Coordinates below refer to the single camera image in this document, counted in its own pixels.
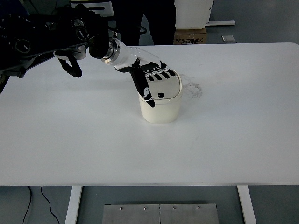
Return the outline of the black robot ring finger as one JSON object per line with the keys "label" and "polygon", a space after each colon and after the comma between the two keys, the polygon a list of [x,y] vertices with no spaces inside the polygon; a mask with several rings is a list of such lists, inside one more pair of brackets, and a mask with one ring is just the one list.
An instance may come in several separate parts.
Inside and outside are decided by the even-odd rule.
{"label": "black robot ring finger", "polygon": [[166,66],[165,68],[159,68],[158,71],[157,71],[157,74],[163,78],[166,78],[166,79],[169,79],[170,78],[170,75],[167,73],[168,71],[168,67]]}

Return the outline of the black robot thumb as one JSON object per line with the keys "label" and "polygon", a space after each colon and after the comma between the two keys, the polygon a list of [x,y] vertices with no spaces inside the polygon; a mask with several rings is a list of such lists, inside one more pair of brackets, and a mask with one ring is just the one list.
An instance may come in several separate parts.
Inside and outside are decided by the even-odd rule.
{"label": "black robot thumb", "polygon": [[149,84],[147,82],[145,73],[141,69],[140,65],[133,65],[130,71],[136,89],[141,98],[151,107],[155,107],[155,102],[152,98]]}

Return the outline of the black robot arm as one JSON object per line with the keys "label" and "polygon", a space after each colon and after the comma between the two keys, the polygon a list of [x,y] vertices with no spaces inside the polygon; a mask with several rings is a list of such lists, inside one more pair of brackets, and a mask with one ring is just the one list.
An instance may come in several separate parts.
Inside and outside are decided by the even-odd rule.
{"label": "black robot arm", "polygon": [[126,46],[108,34],[104,17],[86,8],[61,7],[53,15],[7,14],[0,19],[0,86],[10,77],[22,78],[26,72],[56,57],[73,77],[81,77],[78,60],[86,54],[128,72],[141,99],[155,107],[154,81],[176,76],[157,56],[137,47]]}

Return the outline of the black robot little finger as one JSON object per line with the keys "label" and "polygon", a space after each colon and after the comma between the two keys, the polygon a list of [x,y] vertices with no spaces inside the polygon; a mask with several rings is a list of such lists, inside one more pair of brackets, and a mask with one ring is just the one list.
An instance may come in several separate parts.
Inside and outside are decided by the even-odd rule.
{"label": "black robot little finger", "polygon": [[[166,66],[167,66],[167,64],[162,63],[162,68],[165,68]],[[175,72],[173,70],[171,70],[170,68],[168,68],[167,73],[172,77],[174,77],[176,75]]]}

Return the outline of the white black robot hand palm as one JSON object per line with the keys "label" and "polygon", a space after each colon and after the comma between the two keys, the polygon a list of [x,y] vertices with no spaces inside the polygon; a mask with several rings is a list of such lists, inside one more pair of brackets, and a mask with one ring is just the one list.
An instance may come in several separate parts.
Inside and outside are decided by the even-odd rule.
{"label": "white black robot hand palm", "polygon": [[114,49],[113,66],[116,70],[132,68],[138,59],[144,71],[161,68],[162,65],[157,56],[143,49],[127,46],[117,46]]}

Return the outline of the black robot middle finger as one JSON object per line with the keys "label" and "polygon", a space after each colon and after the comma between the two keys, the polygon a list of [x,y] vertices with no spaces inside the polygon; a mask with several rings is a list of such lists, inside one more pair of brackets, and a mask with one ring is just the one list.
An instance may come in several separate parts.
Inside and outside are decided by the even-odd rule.
{"label": "black robot middle finger", "polygon": [[154,69],[151,69],[150,70],[150,75],[152,77],[155,77],[158,81],[161,81],[162,78],[160,76],[160,73],[162,72],[163,70],[161,68],[154,68]]}

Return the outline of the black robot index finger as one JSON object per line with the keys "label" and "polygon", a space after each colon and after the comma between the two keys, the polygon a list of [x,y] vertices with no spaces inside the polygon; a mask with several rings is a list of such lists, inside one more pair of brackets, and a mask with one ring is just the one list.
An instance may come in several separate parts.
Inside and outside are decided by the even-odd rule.
{"label": "black robot index finger", "polygon": [[149,69],[149,70],[144,71],[145,77],[150,81],[154,81],[153,72],[154,72],[154,69]]}

